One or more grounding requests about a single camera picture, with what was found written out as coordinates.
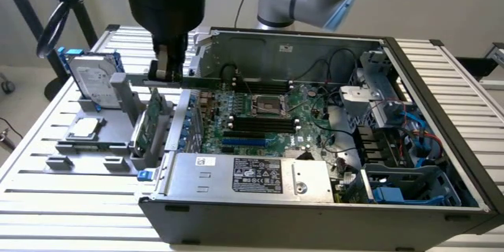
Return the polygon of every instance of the black ram slot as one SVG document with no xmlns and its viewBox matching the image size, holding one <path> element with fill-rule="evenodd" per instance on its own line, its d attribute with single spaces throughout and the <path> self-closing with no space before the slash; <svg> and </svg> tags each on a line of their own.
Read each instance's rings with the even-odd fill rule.
<svg viewBox="0 0 504 252">
<path fill-rule="evenodd" d="M 239 132 L 239 131 L 226 131 L 223 133 L 225 137 L 230 138 L 251 138 L 251 139 L 266 139 L 267 135 L 261 132 Z"/>
<path fill-rule="evenodd" d="M 295 124 L 290 119 L 238 117 L 234 130 L 263 133 L 295 133 Z"/>
<path fill-rule="evenodd" d="M 262 83 L 262 82 L 238 82 L 235 87 L 237 93 L 254 94 L 286 94 L 290 91 L 287 83 Z"/>
</svg>

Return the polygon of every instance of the black connector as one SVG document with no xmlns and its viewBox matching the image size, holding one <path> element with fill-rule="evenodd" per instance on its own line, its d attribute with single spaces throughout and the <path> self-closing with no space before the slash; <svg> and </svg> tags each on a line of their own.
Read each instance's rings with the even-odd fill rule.
<svg viewBox="0 0 504 252">
<path fill-rule="evenodd" d="M 45 31 L 39 37 L 38 56 L 41 58 L 47 57 L 47 55 L 55 49 L 57 43 L 63 33 L 65 25 L 67 23 L 71 9 L 83 1 L 85 0 L 61 0 L 61 4 L 58 5 L 58 8 L 51 15 Z"/>
</svg>

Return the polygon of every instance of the black stand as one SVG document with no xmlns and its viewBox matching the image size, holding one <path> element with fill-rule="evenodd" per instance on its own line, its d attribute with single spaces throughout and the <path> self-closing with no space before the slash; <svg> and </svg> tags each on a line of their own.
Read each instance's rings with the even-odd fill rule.
<svg viewBox="0 0 504 252">
<path fill-rule="evenodd" d="M 39 40 L 39 37 L 43 32 L 43 25 L 41 23 L 38 14 L 34 10 L 33 4 L 30 3 L 30 0 L 14 0 L 14 1 L 15 1 L 19 11 L 22 12 L 22 16 L 26 20 L 26 23 L 29 24 L 30 30 L 33 31 L 33 34 L 37 40 Z M 81 28 L 85 33 L 86 40 L 89 42 L 90 47 L 93 47 L 95 43 L 98 42 L 98 36 L 97 36 L 97 32 L 93 26 L 93 22 L 91 22 L 85 4 L 79 5 L 75 8 L 75 14 L 77 14 L 77 18 L 81 24 Z M 53 80 L 50 84 L 46 86 L 46 90 L 45 90 L 46 98 L 51 101 L 55 98 L 63 85 L 66 84 L 70 78 L 70 75 L 67 73 L 67 70 L 63 67 L 63 63 L 61 61 L 61 58 L 55 50 L 51 51 L 50 55 L 47 56 L 47 60 L 50 61 L 51 67 L 54 68 L 57 76 L 58 76 L 58 78 Z"/>
</svg>

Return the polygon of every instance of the metal frame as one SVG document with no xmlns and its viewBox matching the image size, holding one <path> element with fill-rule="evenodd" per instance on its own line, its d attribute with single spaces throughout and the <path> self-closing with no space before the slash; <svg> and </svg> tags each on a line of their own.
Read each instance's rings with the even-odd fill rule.
<svg viewBox="0 0 504 252">
<path fill-rule="evenodd" d="M 483 105 L 465 100 L 454 104 L 447 95 L 478 97 L 459 73 L 429 41 L 398 40 L 418 73 L 441 102 L 443 111 L 470 147 L 477 147 L 477 156 L 494 182 L 504 182 L 502 153 L 481 152 L 486 141 L 504 139 L 498 127 L 467 127 L 462 117 L 481 119 L 493 115 Z M 94 51 L 123 55 L 127 72 L 139 73 L 149 68 L 154 52 L 151 36 L 137 27 L 118 27 L 105 33 Z M 190 47 L 186 69 L 190 67 L 194 47 Z M 141 97 L 149 99 L 149 89 L 134 87 Z M 167 100 L 178 102 L 179 90 L 163 89 Z M 9 251 L 190 251 L 191 246 L 170 246 L 163 243 L 138 207 L 142 192 L 154 190 L 154 183 L 139 183 L 134 176 L 50 175 L 43 174 L 45 156 L 54 147 L 51 139 L 65 135 L 79 105 L 78 90 L 70 80 L 57 99 L 50 104 L 26 139 L 0 168 L 0 250 Z M 474 143 L 483 142 L 482 148 Z M 495 252 L 504 248 L 504 227 L 486 235 L 459 235 L 442 243 L 430 252 Z M 247 251 L 245 248 L 202 247 L 207 250 Z"/>
</svg>

